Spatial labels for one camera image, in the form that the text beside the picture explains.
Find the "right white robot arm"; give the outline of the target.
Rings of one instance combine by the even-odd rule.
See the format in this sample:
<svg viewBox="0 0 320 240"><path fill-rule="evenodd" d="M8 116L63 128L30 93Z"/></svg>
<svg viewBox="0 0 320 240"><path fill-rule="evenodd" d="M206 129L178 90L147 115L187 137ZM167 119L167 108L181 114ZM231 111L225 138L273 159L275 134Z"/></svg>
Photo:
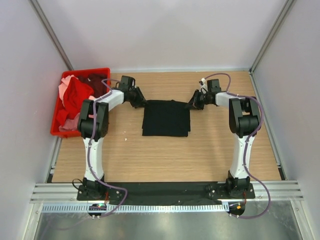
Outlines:
<svg viewBox="0 0 320 240"><path fill-rule="evenodd" d="M203 110L206 105L215 105L228 109L228 125L234 135L234 151L224 190L231 198L244 197L250 191L251 150L262 126L261 105L253 96L222 91L218 79L202 78L199 84L200 88L194 91L186 108Z"/></svg>

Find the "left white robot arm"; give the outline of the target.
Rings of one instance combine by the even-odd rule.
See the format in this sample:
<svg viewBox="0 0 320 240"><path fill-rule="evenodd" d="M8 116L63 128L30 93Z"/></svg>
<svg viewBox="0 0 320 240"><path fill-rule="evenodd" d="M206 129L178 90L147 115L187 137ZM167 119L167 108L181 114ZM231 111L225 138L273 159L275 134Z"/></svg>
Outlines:
<svg viewBox="0 0 320 240"><path fill-rule="evenodd" d="M145 107L147 101L136 80L123 75L116 81L115 87L110 87L103 79L101 83L107 87L107 93L94 100L85 99L82 102L77 129L85 148L85 174L78 187L77 200L101 200L111 187L105 183L103 169L103 142L109 128L109 112L115 107L129 102L133 108Z"/></svg>

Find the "black t shirt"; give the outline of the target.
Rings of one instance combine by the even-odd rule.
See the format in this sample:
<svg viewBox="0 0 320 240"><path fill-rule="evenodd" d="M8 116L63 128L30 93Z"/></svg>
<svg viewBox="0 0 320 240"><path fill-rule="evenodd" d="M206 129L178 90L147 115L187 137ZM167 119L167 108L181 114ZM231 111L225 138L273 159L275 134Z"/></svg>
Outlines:
<svg viewBox="0 0 320 240"><path fill-rule="evenodd" d="M175 100L148 100L144 107L142 135L145 137L187 137L191 131L187 104Z"/></svg>

